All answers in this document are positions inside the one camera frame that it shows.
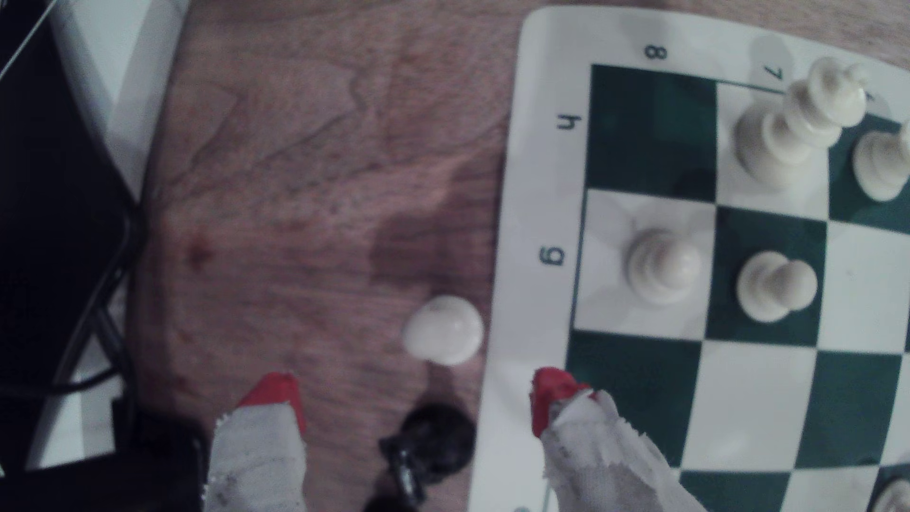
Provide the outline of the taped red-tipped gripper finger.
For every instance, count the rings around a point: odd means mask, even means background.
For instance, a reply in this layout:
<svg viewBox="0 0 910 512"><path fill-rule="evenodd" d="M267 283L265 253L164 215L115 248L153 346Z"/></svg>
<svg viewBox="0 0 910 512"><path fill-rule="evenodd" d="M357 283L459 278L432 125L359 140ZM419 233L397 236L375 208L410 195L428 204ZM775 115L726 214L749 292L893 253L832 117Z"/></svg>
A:
<svg viewBox="0 0 910 512"><path fill-rule="evenodd" d="M556 367L537 369L531 431L561 511L703 511L612 396Z"/></svg>
<svg viewBox="0 0 910 512"><path fill-rule="evenodd" d="M217 421L204 511L306 511L306 422L298 380L266 374Z"/></svg>

